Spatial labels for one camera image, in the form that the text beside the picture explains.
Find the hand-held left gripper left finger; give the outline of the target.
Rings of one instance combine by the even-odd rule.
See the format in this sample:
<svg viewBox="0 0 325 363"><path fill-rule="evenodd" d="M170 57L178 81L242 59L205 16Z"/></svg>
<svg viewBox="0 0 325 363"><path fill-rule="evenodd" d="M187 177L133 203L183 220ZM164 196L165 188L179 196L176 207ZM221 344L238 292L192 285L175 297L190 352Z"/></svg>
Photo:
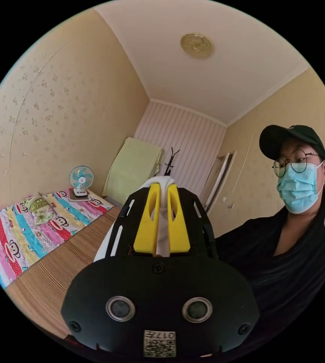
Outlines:
<svg viewBox="0 0 325 363"><path fill-rule="evenodd" d="M136 253L156 253L160 212L160 184L153 183L147 194L140 224L134 241Z"/></svg>

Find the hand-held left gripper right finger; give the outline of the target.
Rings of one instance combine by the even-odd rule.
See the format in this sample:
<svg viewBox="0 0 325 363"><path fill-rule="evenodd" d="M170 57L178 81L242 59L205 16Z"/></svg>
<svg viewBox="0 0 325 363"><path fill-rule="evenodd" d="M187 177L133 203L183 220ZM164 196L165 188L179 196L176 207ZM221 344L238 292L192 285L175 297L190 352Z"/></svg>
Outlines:
<svg viewBox="0 0 325 363"><path fill-rule="evenodd" d="M190 241L176 184L167 188L167 221L170 252L189 252Z"/></svg>

